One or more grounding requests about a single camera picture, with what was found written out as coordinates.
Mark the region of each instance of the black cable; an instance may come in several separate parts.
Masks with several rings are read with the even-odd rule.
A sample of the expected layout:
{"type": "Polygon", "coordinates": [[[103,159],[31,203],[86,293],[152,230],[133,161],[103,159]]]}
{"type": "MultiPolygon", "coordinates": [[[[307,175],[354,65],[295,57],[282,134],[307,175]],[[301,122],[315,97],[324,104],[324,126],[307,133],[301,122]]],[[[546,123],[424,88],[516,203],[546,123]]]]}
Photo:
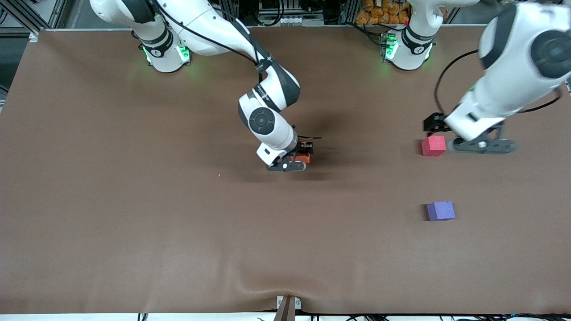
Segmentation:
{"type": "MultiPolygon", "coordinates": [[[[230,12],[228,12],[228,11],[226,11],[226,10],[223,10],[223,9],[220,9],[220,8],[214,8],[214,10],[219,11],[219,12],[221,12],[221,13],[223,13],[223,14],[228,15],[229,17],[231,17],[232,19],[234,19],[234,21],[237,20],[237,17],[235,17],[232,13],[230,13],[230,12]]],[[[248,37],[250,38],[250,43],[252,44],[252,47],[254,48],[254,57],[256,57],[256,62],[255,62],[254,64],[257,66],[257,65],[260,64],[260,59],[259,59],[259,57],[258,57],[258,48],[256,47],[256,43],[254,42],[254,38],[252,37],[252,34],[250,33],[250,31],[247,30],[247,29],[244,29],[244,31],[245,31],[246,33],[248,33],[248,37]]],[[[262,74],[261,74],[261,73],[258,73],[258,82],[262,82],[262,78],[263,78],[263,77],[262,77],[262,74]]]]}
{"type": "Polygon", "coordinates": [[[367,31],[367,28],[365,27],[365,25],[363,25],[363,30],[365,31],[365,34],[367,35],[367,38],[369,38],[369,40],[376,44],[377,46],[382,47],[383,45],[380,42],[375,41],[373,38],[371,38],[371,35],[369,34],[369,32],[367,31]]]}
{"type": "Polygon", "coordinates": [[[165,9],[163,9],[158,3],[157,3],[157,7],[159,8],[159,10],[160,10],[165,16],[167,16],[167,18],[169,18],[170,20],[172,20],[172,21],[173,21],[174,23],[176,23],[179,27],[185,29],[186,31],[190,32],[190,33],[193,34],[193,35],[196,35],[197,37],[200,37],[200,38],[202,38],[202,39],[204,39],[204,40],[206,40],[206,41],[212,42],[212,43],[214,43],[214,44],[216,44],[216,45],[218,45],[218,46],[220,46],[220,47],[222,47],[222,48],[225,48],[225,49],[227,49],[227,50],[229,50],[229,51],[231,51],[231,52],[233,52],[233,53],[235,53],[235,54],[237,54],[237,55],[240,55],[240,56],[244,57],[245,59],[249,60],[249,61],[250,61],[251,63],[253,63],[254,65],[256,65],[256,61],[255,61],[254,59],[252,59],[252,58],[246,56],[245,54],[243,54],[243,53],[241,53],[241,52],[239,52],[239,51],[237,51],[237,50],[234,50],[234,49],[232,49],[232,48],[230,48],[230,47],[228,47],[228,46],[226,46],[226,45],[223,45],[223,44],[221,44],[220,42],[218,42],[218,41],[216,41],[216,40],[210,39],[210,38],[208,38],[208,37],[205,37],[205,36],[203,36],[203,35],[197,33],[197,32],[194,31],[194,30],[191,30],[191,29],[188,28],[187,26],[183,25],[181,22],[176,21],[176,20],[175,20],[168,12],[166,12],[165,9]]]}
{"type": "Polygon", "coordinates": [[[284,14],[286,13],[286,4],[284,3],[284,0],[280,0],[280,3],[282,5],[282,13],[280,14],[280,7],[278,7],[278,15],[276,16],[276,19],[274,20],[274,22],[270,23],[269,25],[266,25],[265,23],[261,22],[255,14],[255,5],[256,3],[254,3],[254,11],[252,11],[251,15],[252,18],[254,19],[254,21],[259,25],[259,26],[265,26],[265,27],[271,27],[271,26],[275,26],[278,22],[280,22],[282,20],[282,18],[284,17],[284,14]]]}
{"type": "Polygon", "coordinates": [[[518,111],[518,113],[519,113],[519,114],[529,113],[529,112],[531,112],[531,111],[536,111],[536,110],[542,109],[542,108],[544,108],[544,107],[547,107],[547,106],[549,106],[549,105],[552,105],[552,104],[556,103],[559,99],[561,99],[561,89],[559,89],[559,87],[557,87],[557,88],[555,88],[555,90],[553,90],[553,92],[554,92],[557,96],[556,96],[555,98],[553,98],[550,102],[546,102],[546,103],[544,103],[543,105],[540,105],[540,106],[537,106],[537,107],[534,107],[534,108],[529,108],[529,109],[526,109],[526,110],[520,110],[520,111],[518,111]]]}
{"type": "MultiPolygon", "coordinates": [[[[474,315],[474,318],[481,320],[478,316],[474,315]]],[[[522,318],[536,318],[536,319],[542,319],[542,320],[546,320],[546,321],[556,321],[556,319],[545,316],[545,315],[536,315],[536,314],[530,314],[530,313],[520,313],[520,314],[512,314],[506,317],[503,316],[492,316],[492,315],[487,315],[485,316],[485,319],[488,321],[501,321],[501,320],[509,320],[511,318],[518,318],[518,317],[522,317],[522,318]]],[[[455,321],[474,321],[473,319],[457,319],[455,321]]]]}
{"type": "Polygon", "coordinates": [[[438,98],[438,89],[440,87],[440,82],[442,82],[442,78],[444,77],[444,74],[446,73],[446,71],[452,67],[452,65],[454,65],[458,60],[467,57],[469,55],[473,55],[475,53],[477,53],[478,50],[472,50],[469,51],[465,54],[461,54],[458,57],[456,57],[453,61],[451,61],[442,71],[442,73],[440,73],[440,76],[438,77],[438,80],[436,81],[436,85],[434,86],[434,101],[436,102],[436,107],[438,108],[439,112],[446,114],[446,112],[444,111],[444,108],[442,107],[442,105],[440,104],[440,98],[438,98]]]}
{"type": "Polygon", "coordinates": [[[373,33],[373,32],[370,32],[370,31],[366,31],[365,29],[361,28],[359,25],[357,25],[357,24],[355,24],[355,23],[352,23],[352,22],[347,22],[347,23],[345,23],[345,24],[355,27],[355,29],[357,29],[358,31],[361,31],[361,32],[364,33],[364,34],[376,35],[376,36],[380,36],[380,35],[381,35],[380,33],[373,33]]]}
{"type": "Polygon", "coordinates": [[[395,30],[395,31],[403,31],[403,30],[406,29],[406,27],[397,29],[397,28],[395,28],[395,27],[391,27],[391,26],[387,26],[387,25],[377,25],[377,26],[385,27],[385,28],[387,28],[387,29],[391,29],[391,30],[395,30]]]}

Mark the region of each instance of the brown mat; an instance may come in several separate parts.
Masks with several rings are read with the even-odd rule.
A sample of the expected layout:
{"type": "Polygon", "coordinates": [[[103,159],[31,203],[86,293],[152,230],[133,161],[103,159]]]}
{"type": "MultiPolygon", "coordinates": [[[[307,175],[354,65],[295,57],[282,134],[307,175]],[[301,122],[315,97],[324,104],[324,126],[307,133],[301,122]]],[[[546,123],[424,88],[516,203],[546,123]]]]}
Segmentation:
{"type": "MultiPolygon", "coordinates": [[[[571,312],[570,97],[509,119],[513,154],[417,153],[438,74],[480,33],[442,29],[404,72],[354,29],[255,29],[302,84],[283,114],[325,137],[283,174],[237,114],[245,59],[159,74],[128,32],[43,32],[0,115],[0,312],[255,311],[281,294],[322,313],[571,312]],[[457,219],[427,222],[441,200],[457,219]]],[[[481,74],[459,62],[443,105],[481,74]]]]}

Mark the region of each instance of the white robotic arm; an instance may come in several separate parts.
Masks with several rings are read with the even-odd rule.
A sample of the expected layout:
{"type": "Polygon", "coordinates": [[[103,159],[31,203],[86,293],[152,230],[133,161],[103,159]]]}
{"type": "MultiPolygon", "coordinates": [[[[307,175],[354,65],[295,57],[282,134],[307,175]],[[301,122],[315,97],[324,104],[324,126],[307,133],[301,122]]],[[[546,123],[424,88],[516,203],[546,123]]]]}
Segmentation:
{"type": "Polygon", "coordinates": [[[455,149],[514,150],[512,143],[497,144],[500,149],[494,150],[486,135],[571,77],[570,30],[569,7],[528,2],[510,6],[487,25],[478,48],[485,74],[443,119],[459,136],[455,149]]]}
{"type": "Polygon", "coordinates": [[[432,42],[442,26],[443,14],[440,6],[465,7],[479,0],[409,0],[412,16],[409,24],[402,30],[391,30],[395,35],[391,53],[386,59],[398,68],[413,70],[428,59],[432,42]]]}
{"type": "Polygon", "coordinates": [[[163,64],[178,69],[182,65],[179,64],[180,47],[188,47],[200,55],[217,55],[232,50],[250,56],[251,61],[256,63],[258,73],[265,71],[267,77],[239,99],[238,113],[244,125],[262,142],[258,156],[269,170],[305,170],[305,163],[295,161],[295,156],[293,161],[289,161],[288,156],[291,153],[312,153],[312,145],[305,142],[306,138],[298,139],[293,127],[280,115],[282,110],[297,102],[299,83],[263,49],[239,20],[229,22],[223,19],[207,0],[90,1],[96,13],[106,13],[105,17],[109,17],[107,21],[133,28],[146,51],[151,53],[149,58],[155,67],[163,64]],[[173,34],[172,40],[164,36],[156,37],[159,33],[163,35],[164,31],[159,30],[173,34]],[[149,43],[166,43],[170,46],[163,45],[158,50],[149,43]]]}

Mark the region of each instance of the metal frame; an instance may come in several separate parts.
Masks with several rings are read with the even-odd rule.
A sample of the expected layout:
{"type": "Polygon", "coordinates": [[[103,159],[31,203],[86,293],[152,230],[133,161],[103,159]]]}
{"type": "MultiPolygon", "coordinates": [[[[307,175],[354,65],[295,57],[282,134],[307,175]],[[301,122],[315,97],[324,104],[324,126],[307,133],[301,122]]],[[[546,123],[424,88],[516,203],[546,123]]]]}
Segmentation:
{"type": "Polygon", "coordinates": [[[4,87],[2,84],[0,84],[0,94],[8,96],[8,88],[4,87]]]}
{"type": "Polygon", "coordinates": [[[34,9],[22,0],[0,0],[0,5],[34,35],[50,27],[34,9]]]}
{"type": "Polygon", "coordinates": [[[458,15],[458,13],[460,12],[460,9],[461,9],[460,7],[452,8],[452,10],[450,10],[450,12],[448,13],[448,19],[446,19],[445,24],[450,25],[452,23],[452,21],[454,21],[454,19],[458,15]]]}
{"type": "Polygon", "coordinates": [[[341,11],[341,16],[339,16],[339,24],[342,25],[347,22],[354,22],[360,9],[361,1],[347,0],[343,10],[341,11]]]}
{"type": "Polygon", "coordinates": [[[68,3],[70,3],[68,0],[56,0],[50,19],[46,22],[23,0],[0,0],[0,6],[22,25],[22,27],[1,28],[0,38],[22,38],[30,33],[38,36],[43,29],[58,27],[62,19],[62,11],[68,3]]]}
{"type": "Polygon", "coordinates": [[[234,17],[238,16],[238,3],[234,3],[233,0],[220,0],[220,9],[232,15],[230,17],[228,14],[222,12],[222,16],[228,21],[234,21],[234,17]]]}

